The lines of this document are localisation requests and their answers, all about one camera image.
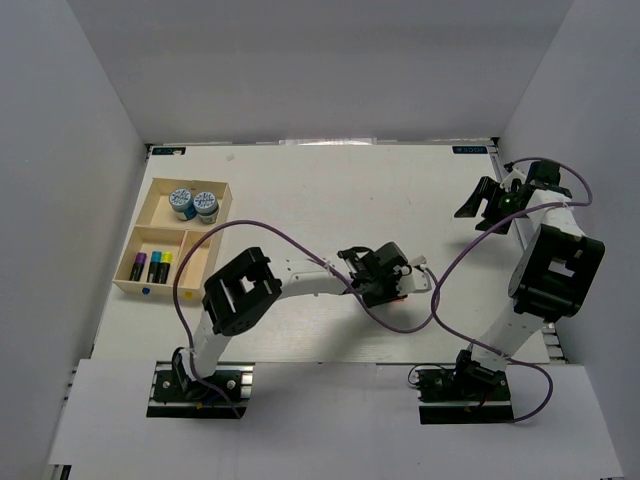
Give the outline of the yellow cap highlighter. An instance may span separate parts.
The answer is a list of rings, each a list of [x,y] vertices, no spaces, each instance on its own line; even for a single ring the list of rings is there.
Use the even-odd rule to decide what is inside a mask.
[[[173,254],[170,251],[162,252],[160,262],[157,269],[156,280],[159,284],[166,284],[168,274],[173,260]]]

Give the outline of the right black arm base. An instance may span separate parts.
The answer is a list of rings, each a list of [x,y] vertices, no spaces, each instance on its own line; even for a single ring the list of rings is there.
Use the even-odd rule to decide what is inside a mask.
[[[497,382],[491,385],[473,377],[458,377],[453,368],[420,364],[409,371],[407,381],[418,393],[421,425],[501,424],[514,420],[503,371],[497,372]]]

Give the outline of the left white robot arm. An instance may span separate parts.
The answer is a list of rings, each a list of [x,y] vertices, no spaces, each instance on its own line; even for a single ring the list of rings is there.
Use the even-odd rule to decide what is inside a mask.
[[[393,242],[376,251],[352,247],[318,260],[272,261],[260,248],[248,248],[205,282],[192,345],[172,359],[177,387],[191,399],[205,396],[229,340],[253,328],[278,300],[355,292],[372,308],[407,296],[412,273]]]

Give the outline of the blue cap highlighter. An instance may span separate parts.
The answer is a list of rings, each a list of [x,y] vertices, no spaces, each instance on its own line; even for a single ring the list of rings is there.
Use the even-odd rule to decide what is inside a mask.
[[[153,251],[151,253],[151,258],[149,262],[149,268],[147,272],[147,282],[148,283],[158,283],[159,282],[159,268],[162,259],[161,251]]]

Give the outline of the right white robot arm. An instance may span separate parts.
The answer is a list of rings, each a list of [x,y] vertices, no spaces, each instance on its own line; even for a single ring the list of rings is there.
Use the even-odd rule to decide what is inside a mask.
[[[572,194],[561,184],[560,164],[545,158],[528,161],[526,173],[507,164],[501,182],[482,177],[455,213],[458,218],[480,215],[476,228],[481,232],[505,235],[516,218],[528,219],[533,229],[509,281],[506,307],[456,359],[451,384],[466,399],[503,380],[509,358],[542,322],[580,310],[605,254],[604,243],[578,226]]]

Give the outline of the purple cap highlighter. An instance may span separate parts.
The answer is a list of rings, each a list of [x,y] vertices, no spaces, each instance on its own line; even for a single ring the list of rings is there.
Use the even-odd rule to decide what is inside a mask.
[[[147,254],[145,252],[138,252],[136,254],[129,276],[130,281],[139,281],[141,279],[146,260]]]

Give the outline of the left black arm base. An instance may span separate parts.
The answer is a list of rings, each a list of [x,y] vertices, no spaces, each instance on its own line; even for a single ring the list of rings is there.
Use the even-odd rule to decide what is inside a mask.
[[[199,382],[187,384],[185,393],[169,363],[157,363],[146,410],[147,418],[234,419],[242,418],[248,407],[253,367],[223,364],[206,381],[229,398]]]

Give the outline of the blue slime jar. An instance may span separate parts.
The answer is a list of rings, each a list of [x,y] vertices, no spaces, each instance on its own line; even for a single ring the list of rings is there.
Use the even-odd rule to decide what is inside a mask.
[[[175,216],[181,221],[189,221],[197,216],[194,197],[187,188],[179,188],[168,196],[169,204]]]
[[[198,193],[193,199],[193,206],[202,223],[214,224],[216,222],[219,203],[214,193],[208,191]]]

